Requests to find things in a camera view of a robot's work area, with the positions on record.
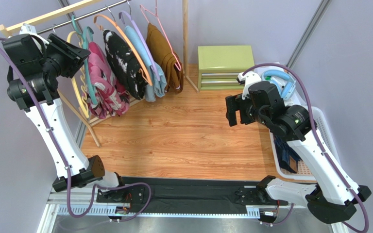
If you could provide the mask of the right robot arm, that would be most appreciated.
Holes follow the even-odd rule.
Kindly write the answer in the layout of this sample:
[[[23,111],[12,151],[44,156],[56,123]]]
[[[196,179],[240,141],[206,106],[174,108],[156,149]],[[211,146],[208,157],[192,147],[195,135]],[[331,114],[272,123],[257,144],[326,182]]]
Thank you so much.
[[[249,87],[247,95],[227,96],[226,118],[230,126],[254,122],[287,143],[308,166],[316,184],[301,184],[267,176],[256,186],[261,202],[284,200],[306,207],[326,224],[345,222],[371,195],[365,185],[354,182],[327,151],[312,112],[300,105],[286,105],[277,88],[261,81]]]

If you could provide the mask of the yellow clothes hanger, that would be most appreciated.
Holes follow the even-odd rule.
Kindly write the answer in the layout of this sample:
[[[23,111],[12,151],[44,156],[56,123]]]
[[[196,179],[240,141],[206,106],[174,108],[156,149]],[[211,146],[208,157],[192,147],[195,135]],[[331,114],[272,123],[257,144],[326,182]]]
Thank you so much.
[[[77,33],[76,30],[71,31],[68,34],[66,41],[71,43],[72,37],[74,35],[78,38],[79,47],[82,48],[83,47],[83,39]],[[80,72],[79,79],[81,81],[81,85],[78,85],[77,79],[75,78],[75,76],[71,78],[71,83],[72,83],[72,87],[73,87],[77,102],[79,104],[80,114],[79,113],[76,113],[76,114],[79,114],[81,117],[83,117],[84,120],[82,120],[82,121],[87,122],[87,120],[90,117],[90,111],[89,111],[89,107],[88,107],[88,104],[87,104],[87,82],[86,82],[86,79],[85,79],[85,67],[84,67],[84,65],[80,68],[79,72]]]

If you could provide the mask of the pink camouflage trousers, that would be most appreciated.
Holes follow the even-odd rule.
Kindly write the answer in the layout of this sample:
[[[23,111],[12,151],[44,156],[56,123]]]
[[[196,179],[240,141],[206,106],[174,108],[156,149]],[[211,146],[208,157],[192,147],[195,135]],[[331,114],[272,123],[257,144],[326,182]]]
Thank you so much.
[[[88,97],[91,113],[100,119],[108,115],[121,116],[130,108],[130,96],[111,70],[106,55],[95,42],[88,43],[91,52],[87,59],[87,71],[93,95]]]

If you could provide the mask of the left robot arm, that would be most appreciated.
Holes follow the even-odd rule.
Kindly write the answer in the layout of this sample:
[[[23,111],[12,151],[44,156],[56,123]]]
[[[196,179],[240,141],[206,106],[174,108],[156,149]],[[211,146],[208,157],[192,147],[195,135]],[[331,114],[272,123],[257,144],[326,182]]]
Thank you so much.
[[[110,189],[122,178],[107,171],[99,156],[87,158],[73,138],[58,93],[57,78],[72,77],[89,56],[88,50],[50,34],[43,40],[19,34],[2,40],[3,55],[10,59],[7,94],[32,121],[55,163],[57,192],[96,184]]]

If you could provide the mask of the dark blue denim trousers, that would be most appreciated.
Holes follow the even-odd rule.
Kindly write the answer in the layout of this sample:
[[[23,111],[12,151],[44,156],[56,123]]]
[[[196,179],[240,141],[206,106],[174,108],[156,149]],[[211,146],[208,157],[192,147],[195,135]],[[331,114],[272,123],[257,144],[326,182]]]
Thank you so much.
[[[281,138],[275,135],[273,135],[273,142],[280,168],[290,173],[297,173],[298,165],[301,161],[299,155],[287,144],[287,142],[284,142]]]

